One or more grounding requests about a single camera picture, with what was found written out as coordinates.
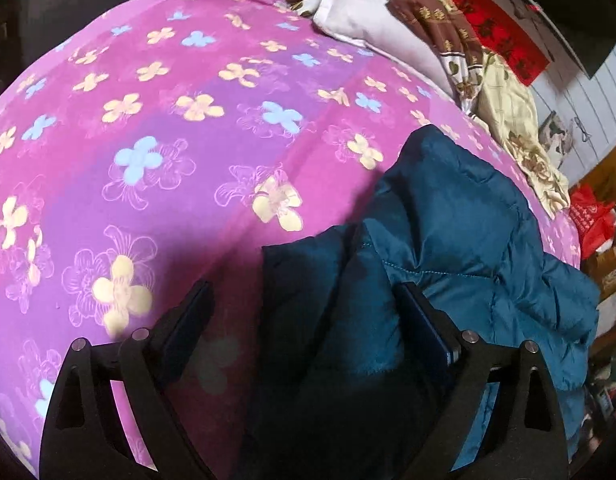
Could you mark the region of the teal puffer jacket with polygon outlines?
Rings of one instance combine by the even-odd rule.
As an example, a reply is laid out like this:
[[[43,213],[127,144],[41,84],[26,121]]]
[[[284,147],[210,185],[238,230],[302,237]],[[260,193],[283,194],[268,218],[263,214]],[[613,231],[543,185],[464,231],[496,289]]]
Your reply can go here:
[[[584,417],[599,291],[548,254],[516,185],[433,126],[415,130],[355,222],[264,249],[259,356],[238,479],[390,479],[451,387],[393,296],[417,284],[461,330],[535,341],[569,448]]]

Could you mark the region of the red shopping bag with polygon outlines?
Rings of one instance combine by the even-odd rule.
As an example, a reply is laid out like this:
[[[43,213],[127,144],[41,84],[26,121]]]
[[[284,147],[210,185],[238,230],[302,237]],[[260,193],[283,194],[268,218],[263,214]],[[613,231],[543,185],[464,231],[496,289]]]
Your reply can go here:
[[[577,185],[570,193],[568,214],[576,226],[582,260],[614,238],[614,207],[614,203],[598,200],[588,184]]]

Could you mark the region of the pink floral bed sheet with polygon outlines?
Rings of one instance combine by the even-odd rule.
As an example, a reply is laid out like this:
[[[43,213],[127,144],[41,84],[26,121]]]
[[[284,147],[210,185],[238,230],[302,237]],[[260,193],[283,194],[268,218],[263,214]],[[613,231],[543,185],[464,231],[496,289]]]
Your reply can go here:
[[[579,243],[509,154],[413,68],[281,0],[130,0],[0,96],[0,437],[40,469],[70,343],[153,324],[199,278],[216,308],[171,399],[219,477],[241,440],[261,251],[345,223],[413,130],[509,177],[568,264]]]

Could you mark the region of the red calligraphy banner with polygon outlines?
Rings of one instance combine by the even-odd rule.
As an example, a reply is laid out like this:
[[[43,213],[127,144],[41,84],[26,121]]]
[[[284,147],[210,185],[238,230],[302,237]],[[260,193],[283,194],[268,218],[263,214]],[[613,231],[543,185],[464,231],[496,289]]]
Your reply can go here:
[[[517,21],[494,0],[453,0],[482,45],[500,54],[526,87],[546,69],[548,58]]]

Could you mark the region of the yellow brown floral quilt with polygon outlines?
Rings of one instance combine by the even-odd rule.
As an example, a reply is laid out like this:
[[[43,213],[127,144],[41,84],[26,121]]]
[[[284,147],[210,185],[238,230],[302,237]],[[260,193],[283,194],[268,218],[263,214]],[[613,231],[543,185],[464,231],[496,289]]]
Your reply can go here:
[[[314,20],[321,0],[284,0]],[[438,55],[454,99],[476,117],[526,176],[550,218],[570,206],[568,181],[539,142],[535,101],[502,56],[482,45],[452,0],[387,0],[387,9]]]

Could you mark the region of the white pillow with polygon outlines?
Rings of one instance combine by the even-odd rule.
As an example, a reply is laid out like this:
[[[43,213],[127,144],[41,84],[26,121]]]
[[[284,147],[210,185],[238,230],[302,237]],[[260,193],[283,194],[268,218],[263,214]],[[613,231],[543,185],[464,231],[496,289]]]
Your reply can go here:
[[[387,0],[321,0],[314,24],[325,34],[367,48],[433,81],[453,96],[449,78],[433,49],[389,12]]]

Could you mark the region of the wall picture poster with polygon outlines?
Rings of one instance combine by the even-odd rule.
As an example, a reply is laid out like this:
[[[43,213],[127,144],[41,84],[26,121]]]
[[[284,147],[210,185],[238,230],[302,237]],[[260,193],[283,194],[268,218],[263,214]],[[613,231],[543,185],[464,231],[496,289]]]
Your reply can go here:
[[[538,130],[539,142],[555,168],[562,166],[574,146],[572,130],[564,126],[555,110],[548,115]]]

